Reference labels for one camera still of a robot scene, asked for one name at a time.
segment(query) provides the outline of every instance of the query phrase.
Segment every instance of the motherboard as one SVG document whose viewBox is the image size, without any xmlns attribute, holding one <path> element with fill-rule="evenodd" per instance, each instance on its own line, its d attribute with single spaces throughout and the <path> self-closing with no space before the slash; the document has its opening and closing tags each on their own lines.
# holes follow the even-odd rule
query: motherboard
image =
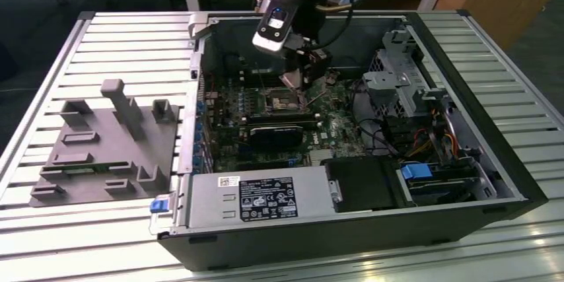
<svg viewBox="0 0 564 282">
<path fill-rule="evenodd" d="M 206 89 L 214 172 L 316 166 L 365 154 L 348 111 L 352 80 L 329 70 L 300 92 L 269 70 L 240 75 Z"/>
</svg>

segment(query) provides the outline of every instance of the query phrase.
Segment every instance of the power supply label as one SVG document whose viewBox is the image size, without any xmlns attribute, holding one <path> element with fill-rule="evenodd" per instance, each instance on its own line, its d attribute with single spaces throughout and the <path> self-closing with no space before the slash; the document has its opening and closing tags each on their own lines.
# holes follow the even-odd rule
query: power supply label
<svg viewBox="0 0 564 282">
<path fill-rule="evenodd" d="M 238 198 L 241 221 L 297 217 L 292 178 L 240 181 Z"/>
</svg>

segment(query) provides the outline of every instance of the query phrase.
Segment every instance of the gray plastic peg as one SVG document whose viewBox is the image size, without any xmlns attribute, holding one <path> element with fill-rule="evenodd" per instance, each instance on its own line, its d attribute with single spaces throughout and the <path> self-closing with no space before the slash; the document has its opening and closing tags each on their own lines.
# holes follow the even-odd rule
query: gray plastic peg
<svg viewBox="0 0 564 282">
<path fill-rule="evenodd" d="M 136 105 L 134 100 L 130 102 L 124 94 L 124 82 L 120 79 L 105 79 L 100 92 L 105 98 L 109 98 L 116 108 L 120 122 L 125 124 L 129 135 L 133 140 L 144 139 L 144 131 L 138 121 L 141 119 L 141 111 Z"/>
</svg>

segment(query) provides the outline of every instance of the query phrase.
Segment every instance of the yellow wire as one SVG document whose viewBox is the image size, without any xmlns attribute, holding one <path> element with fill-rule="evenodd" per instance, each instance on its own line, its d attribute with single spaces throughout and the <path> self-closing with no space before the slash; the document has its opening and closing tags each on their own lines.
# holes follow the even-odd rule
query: yellow wire
<svg viewBox="0 0 564 282">
<path fill-rule="evenodd" d="M 454 138 L 452 138 L 452 135 L 449 135 L 448 133 L 445 133 L 444 134 L 449 139 L 450 139 L 450 145 L 452 145 L 452 155 L 454 156 L 454 158 L 456 158 L 456 151 L 454 151 L 454 146 L 456 146 L 456 144 L 454 144 Z"/>
</svg>

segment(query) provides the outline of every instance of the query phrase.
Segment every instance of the aluminum extrusion table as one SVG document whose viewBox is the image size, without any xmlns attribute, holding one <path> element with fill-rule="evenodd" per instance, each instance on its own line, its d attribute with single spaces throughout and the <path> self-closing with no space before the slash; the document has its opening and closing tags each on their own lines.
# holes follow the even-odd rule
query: aluminum extrusion table
<svg viewBox="0 0 564 282">
<path fill-rule="evenodd" d="M 149 233 L 150 199 L 28 207 L 29 191 L 64 124 L 57 115 L 64 100 L 85 98 L 90 108 L 109 107 L 98 84 L 121 78 L 128 84 L 125 94 L 136 97 L 140 106 L 156 98 L 182 106 L 193 53 L 190 15 L 96 13 L 82 15 L 74 24 L 0 159 L 2 281 L 500 281 L 562 277 L 562 116 L 473 19 L 454 12 L 422 14 L 422 19 L 550 199 L 522 217 L 492 224 L 458 242 L 430 247 L 193 273 Z"/>
</svg>

